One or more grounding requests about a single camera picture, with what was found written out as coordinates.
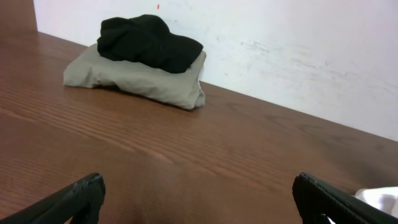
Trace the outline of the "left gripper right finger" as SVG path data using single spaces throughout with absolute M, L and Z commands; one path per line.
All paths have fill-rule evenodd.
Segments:
M 382 212 L 315 176 L 296 176 L 292 195 L 303 224 L 397 224 Z

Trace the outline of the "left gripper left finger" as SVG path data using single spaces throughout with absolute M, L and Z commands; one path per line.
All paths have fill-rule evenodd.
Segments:
M 104 203 L 103 176 L 92 173 L 31 206 L 1 220 L 1 223 L 97 224 Z

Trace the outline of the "white t-shirt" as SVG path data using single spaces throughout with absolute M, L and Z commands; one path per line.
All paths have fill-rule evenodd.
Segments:
M 329 223 L 397 224 L 397 187 L 338 192 L 322 215 Z

